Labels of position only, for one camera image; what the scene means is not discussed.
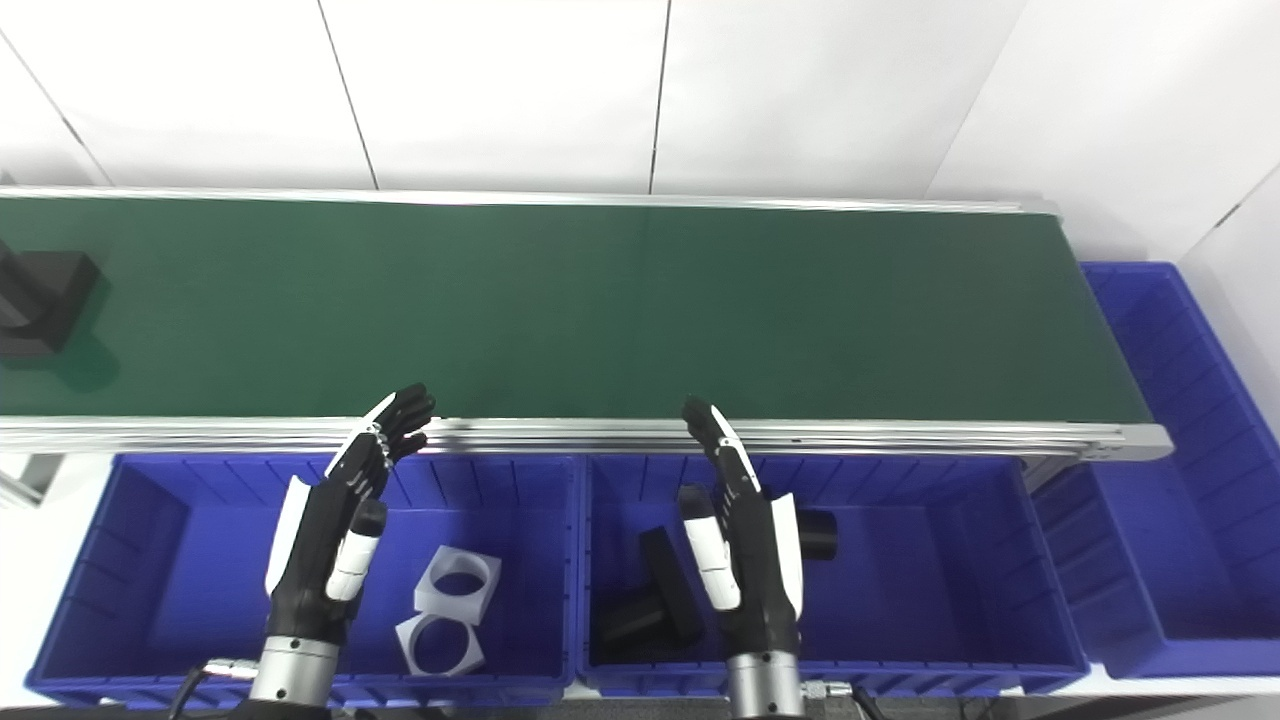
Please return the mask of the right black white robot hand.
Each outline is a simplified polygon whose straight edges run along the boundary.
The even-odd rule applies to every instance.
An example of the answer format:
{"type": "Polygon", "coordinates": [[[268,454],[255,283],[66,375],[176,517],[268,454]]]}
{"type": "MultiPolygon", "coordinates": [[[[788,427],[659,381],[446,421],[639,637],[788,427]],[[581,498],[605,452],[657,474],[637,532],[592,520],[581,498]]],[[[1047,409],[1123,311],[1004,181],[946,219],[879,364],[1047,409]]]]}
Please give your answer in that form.
{"type": "Polygon", "coordinates": [[[716,471],[712,486],[681,486],[677,503],[724,657],[795,657],[804,591],[794,497],[768,496],[714,404],[690,396],[681,418],[716,471]]]}

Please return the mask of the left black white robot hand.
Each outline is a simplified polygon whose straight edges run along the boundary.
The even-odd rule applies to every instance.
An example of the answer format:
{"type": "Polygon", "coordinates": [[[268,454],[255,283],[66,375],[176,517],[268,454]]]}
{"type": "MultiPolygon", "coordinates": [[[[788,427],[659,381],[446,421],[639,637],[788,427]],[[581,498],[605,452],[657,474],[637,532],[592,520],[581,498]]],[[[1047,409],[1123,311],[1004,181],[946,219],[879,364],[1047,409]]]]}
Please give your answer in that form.
{"type": "Polygon", "coordinates": [[[436,401],[422,383],[388,395],[367,411],[308,487],[282,574],[270,592],[269,637],[343,646],[361,597],[334,600],[326,587],[343,539],[365,501],[381,497],[390,471],[426,445],[436,401]]]}

